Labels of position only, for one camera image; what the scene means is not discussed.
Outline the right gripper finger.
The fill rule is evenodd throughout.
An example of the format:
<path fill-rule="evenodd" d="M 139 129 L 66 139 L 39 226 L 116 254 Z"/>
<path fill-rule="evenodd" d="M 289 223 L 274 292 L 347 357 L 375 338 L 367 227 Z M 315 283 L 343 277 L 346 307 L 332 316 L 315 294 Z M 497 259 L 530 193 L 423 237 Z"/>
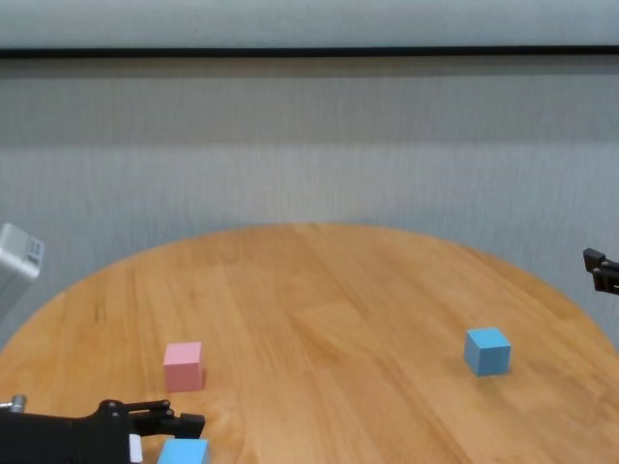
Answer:
<path fill-rule="evenodd" d="M 606 256 L 593 248 L 583 251 L 584 267 L 593 278 L 596 291 L 618 295 L 618 263 L 608 260 Z"/>

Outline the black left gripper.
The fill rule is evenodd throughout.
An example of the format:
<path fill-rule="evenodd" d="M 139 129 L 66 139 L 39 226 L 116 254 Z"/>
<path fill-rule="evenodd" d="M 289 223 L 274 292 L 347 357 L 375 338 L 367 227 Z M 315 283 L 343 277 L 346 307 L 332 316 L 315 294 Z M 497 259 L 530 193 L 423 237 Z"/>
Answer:
<path fill-rule="evenodd" d="M 199 439 L 206 420 L 176 415 L 169 400 L 103 401 L 89 416 L 67 418 L 1 406 L 3 463 L 141 463 L 141 437 Z"/>

